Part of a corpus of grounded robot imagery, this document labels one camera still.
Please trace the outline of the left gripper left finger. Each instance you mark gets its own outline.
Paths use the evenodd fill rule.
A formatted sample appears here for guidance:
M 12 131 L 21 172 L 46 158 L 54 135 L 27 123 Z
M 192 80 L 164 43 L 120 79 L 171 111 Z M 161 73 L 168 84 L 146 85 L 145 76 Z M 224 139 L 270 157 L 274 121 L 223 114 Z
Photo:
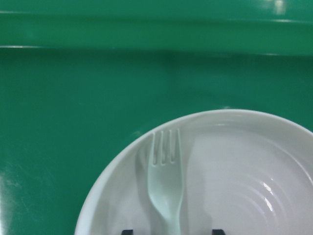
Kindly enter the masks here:
M 134 231 L 133 230 L 123 230 L 121 235 L 133 235 Z

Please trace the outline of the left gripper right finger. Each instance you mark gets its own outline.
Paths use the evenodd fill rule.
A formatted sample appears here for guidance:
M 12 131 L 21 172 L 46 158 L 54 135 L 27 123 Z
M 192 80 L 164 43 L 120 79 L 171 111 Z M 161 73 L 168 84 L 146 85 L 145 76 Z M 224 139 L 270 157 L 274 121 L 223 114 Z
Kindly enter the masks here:
M 224 231 L 222 229 L 213 229 L 212 235 L 224 235 Z

